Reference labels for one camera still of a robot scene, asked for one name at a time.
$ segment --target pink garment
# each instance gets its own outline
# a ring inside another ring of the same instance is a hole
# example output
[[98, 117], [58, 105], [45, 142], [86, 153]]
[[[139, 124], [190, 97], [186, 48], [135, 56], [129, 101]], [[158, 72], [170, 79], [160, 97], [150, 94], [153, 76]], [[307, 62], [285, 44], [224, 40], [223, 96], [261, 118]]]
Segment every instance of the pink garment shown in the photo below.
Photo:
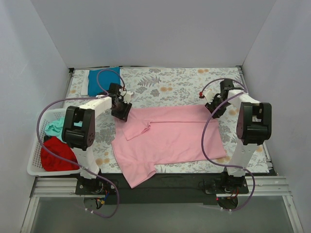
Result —
[[[112, 148], [132, 188], [156, 173], [156, 164], [206, 160], [201, 137], [210, 112], [204, 105], [131, 109], [127, 122], [115, 118]], [[212, 119], [205, 135], [209, 158], [226, 157], [218, 121]]]

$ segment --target gray floor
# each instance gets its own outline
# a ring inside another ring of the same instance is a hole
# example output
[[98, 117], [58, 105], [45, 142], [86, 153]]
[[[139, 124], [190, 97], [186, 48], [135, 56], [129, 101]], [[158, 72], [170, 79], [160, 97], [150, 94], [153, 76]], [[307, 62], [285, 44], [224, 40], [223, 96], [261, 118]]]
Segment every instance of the gray floor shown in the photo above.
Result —
[[[246, 197], [240, 197], [242, 203]], [[121, 205], [111, 219], [76, 207], [82, 198], [40, 198], [32, 233], [292, 233], [282, 197], [253, 197], [242, 210], [228, 213], [200, 204]], [[104, 206], [110, 213], [114, 206]]]

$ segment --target gray wall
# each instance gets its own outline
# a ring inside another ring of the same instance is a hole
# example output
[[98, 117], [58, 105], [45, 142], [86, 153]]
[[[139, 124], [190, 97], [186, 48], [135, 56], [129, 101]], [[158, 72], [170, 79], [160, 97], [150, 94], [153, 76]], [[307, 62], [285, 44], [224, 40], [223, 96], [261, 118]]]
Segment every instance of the gray wall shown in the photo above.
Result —
[[63, 96], [68, 70], [29, 0], [0, 0], [0, 28], [0, 232], [18, 233], [36, 118]]
[[68, 67], [241, 65], [276, 0], [31, 0]]
[[268, 149], [311, 231], [311, 1], [277, 0], [243, 65], [252, 95], [273, 108]]

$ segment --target blue cloth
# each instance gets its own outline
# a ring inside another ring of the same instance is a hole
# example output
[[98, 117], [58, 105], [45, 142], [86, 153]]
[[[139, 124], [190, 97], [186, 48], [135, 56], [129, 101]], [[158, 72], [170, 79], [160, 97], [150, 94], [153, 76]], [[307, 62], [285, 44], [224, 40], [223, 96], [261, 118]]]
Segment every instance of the blue cloth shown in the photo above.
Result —
[[[114, 67], [114, 68], [107, 68], [107, 69], [111, 69], [115, 72], [117, 72], [118, 74], [120, 74], [120, 67]], [[90, 70], [89, 75], [88, 75], [88, 89], [87, 89], [87, 93], [89, 96], [96, 96], [99, 93], [103, 92], [103, 90], [101, 90], [101, 88], [98, 86], [97, 84], [97, 74], [101, 71], [101, 69], [99, 70]], [[109, 86], [111, 83], [117, 83], [120, 84], [120, 77], [115, 74], [114, 72], [111, 71], [103, 71], [102, 73], [99, 74], [99, 83], [101, 84], [102, 88], [105, 90], [109, 89]]]
[[[47, 136], [55, 136], [57, 137], [59, 140], [61, 140], [63, 143], [65, 143], [62, 140], [62, 131], [63, 131], [63, 126], [64, 126], [64, 120], [65, 118], [59, 118], [58, 120], [52, 121], [50, 124], [48, 124], [45, 129], [44, 132]], [[74, 126], [82, 126], [82, 122], [78, 122], [78, 123], [74, 123]]]

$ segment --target light green cloth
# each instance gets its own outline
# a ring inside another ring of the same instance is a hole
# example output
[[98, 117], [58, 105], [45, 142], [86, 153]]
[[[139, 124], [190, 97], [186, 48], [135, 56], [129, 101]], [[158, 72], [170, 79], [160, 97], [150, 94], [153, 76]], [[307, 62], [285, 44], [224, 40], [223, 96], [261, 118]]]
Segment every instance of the light green cloth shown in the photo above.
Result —
[[[44, 132], [47, 136], [55, 136], [59, 140], [61, 140], [63, 143], [65, 143], [62, 139], [62, 131], [63, 131], [63, 126], [64, 126], [64, 120], [65, 118], [59, 118], [58, 120], [52, 121], [50, 124], [48, 124]], [[74, 123], [74, 126], [82, 126], [82, 122]]]

